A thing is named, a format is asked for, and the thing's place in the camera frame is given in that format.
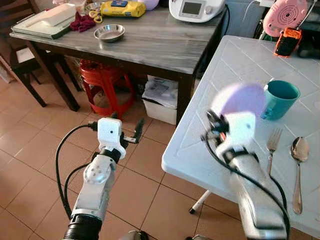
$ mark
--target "red stool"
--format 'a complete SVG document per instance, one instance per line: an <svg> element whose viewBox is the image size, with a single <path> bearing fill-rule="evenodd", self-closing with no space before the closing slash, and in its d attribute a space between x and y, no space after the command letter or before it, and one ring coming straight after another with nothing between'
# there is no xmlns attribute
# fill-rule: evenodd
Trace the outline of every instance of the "red stool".
<svg viewBox="0 0 320 240"><path fill-rule="evenodd" d="M128 110L135 101L135 91L128 75L119 68L105 66L88 60L81 60L80 70L83 77L83 85L92 110L102 116L109 116L113 112L117 112L118 118L121 119L122 114ZM126 86L130 90L129 99L122 105L118 104L114 85ZM103 91L108 98L110 107L99 107L95 105L94 97L101 91Z"/></svg>

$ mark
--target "stainless steel bowl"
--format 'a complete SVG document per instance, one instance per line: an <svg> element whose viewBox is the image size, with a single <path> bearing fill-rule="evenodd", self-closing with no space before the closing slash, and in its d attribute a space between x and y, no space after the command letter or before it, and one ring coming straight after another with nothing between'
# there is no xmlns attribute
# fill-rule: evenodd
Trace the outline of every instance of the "stainless steel bowl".
<svg viewBox="0 0 320 240"><path fill-rule="evenodd" d="M102 42L113 43L123 37L125 28L118 24L108 24L94 31L94 37Z"/></svg>
<svg viewBox="0 0 320 240"><path fill-rule="evenodd" d="M105 3L104 1L102 1L102 2L89 3L89 4L86 5L85 8L84 8L85 14L89 14L89 12L90 12L91 10L99 10L101 4L104 4L104 3Z"/></svg>

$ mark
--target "white plastic table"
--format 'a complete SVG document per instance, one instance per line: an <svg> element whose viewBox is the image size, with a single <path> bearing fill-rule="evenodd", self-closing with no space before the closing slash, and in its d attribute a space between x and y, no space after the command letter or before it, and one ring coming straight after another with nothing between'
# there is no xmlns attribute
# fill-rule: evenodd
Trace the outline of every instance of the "white plastic table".
<svg viewBox="0 0 320 240"><path fill-rule="evenodd" d="M271 78L293 83L300 89L299 100L277 121L259 118L254 141L246 147L256 152L267 170L267 140L273 128L283 129L273 155L272 175L285 191L291 225L320 238L320 61L295 55L276 57L274 48L271 41L223 37L163 154L162 168L236 202L228 185L229 173L213 160L200 139L209 127L206 111L217 92L232 83L255 82L264 86ZM296 215L292 207L296 163L289 154L290 145L298 136L307 137L310 145L310 156L301 164L301 215Z"/></svg>

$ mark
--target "scissors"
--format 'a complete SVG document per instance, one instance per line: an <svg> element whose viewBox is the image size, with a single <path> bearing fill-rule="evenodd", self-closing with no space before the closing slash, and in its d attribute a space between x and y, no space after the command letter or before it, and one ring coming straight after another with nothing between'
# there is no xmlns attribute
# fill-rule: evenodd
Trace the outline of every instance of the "scissors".
<svg viewBox="0 0 320 240"><path fill-rule="evenodd" d="M103 21L102 15L98 10L91 10L89 12L89 17L92 18L97 24L100 24Z"/></svg>

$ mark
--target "orange device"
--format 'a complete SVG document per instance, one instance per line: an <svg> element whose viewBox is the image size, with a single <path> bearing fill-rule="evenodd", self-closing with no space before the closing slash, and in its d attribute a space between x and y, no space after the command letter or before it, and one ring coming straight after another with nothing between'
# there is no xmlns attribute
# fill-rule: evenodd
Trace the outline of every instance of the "orange device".
<svg viewBox="0 0 320 240"><path fill-rule="evenodd" d="M288 58L300 43L301 38L301 29L286 27L276 43L274 54Z"/></svg>

